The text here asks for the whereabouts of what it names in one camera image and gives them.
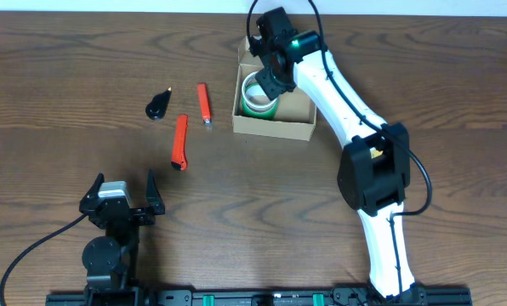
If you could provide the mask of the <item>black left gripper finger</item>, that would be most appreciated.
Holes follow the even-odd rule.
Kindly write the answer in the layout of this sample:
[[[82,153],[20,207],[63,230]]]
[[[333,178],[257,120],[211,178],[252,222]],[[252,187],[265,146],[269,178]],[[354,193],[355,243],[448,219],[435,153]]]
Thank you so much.
[[[99,204],[101,203],[101,199],[98,196],[98,192],[100,190],[101,185],[105,182],[105,177],[103,173],[99,173],[85,194],[85,196],[79,202],[79,212],[80,213],[94,213]]]
[[[157,188],[154,172],[151,169],[148,172],[145,198],[154,214],[165,213],[165,205]]]

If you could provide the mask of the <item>white tape roll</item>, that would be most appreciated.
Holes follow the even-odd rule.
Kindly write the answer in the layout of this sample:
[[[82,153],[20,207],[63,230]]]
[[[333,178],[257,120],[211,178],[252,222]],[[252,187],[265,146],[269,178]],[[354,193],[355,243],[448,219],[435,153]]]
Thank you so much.
[[[242,100],[245,99],[248,103],[254,104],[261,108],[263,105],[268,105],[271,101],[278,98],[269,98],[264,89],[255,79],[257,71],[248,74],[241,86]]]

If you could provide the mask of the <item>green tape roll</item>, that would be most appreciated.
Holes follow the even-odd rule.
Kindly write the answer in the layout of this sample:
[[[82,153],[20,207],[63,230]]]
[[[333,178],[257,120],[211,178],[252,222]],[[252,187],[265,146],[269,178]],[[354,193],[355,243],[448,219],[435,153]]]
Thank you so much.
[[[254,106],[252,103],[248,103],[245,99],[242,100],[242,114],[247,117],[256,119],[272,120],[278,108],[279,100],[276,99],[271,101],[268,105],[263,105],[261,108]]]

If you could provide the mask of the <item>yellow sticky note pad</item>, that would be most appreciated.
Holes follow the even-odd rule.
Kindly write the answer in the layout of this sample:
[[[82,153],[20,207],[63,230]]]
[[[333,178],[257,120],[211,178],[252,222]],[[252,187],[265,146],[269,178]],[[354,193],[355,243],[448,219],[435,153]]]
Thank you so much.
[[[375,159],[379,156],[382,156],[383,155],[383,151],[382,150],[377,150],[375,148],[371,148],[370,149],[370,155],[371,155],[371,158],[372,159]]]

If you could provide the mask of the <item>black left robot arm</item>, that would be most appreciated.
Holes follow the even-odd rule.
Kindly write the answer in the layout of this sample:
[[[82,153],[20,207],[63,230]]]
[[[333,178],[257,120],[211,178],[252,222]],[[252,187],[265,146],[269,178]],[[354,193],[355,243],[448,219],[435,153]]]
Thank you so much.
[[[83,250],[87,305],[156,305],[157,294],[136,278],[140,227],[165,213],[153,172],[148,172],[146,207],[132,208],[124,181],[106,182],[99,174],[80,200],[79,211],[105,234]]]

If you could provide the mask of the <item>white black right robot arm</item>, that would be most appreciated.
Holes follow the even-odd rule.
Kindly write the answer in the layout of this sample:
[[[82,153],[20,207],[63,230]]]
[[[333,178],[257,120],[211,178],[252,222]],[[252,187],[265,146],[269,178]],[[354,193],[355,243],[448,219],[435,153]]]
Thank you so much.
[[[406,128],[388,124],[362,101],[320,32],[298,32],[284,8],[262,14],[256,26],[259,35],[248,37],[250,53],[263,64],[256,82],[271,100],[301,90],[325,117],[342,148],[340,193],[362,221],[370,285],[385,301],[400,297],[415,283],[402,232],[410,184]]]

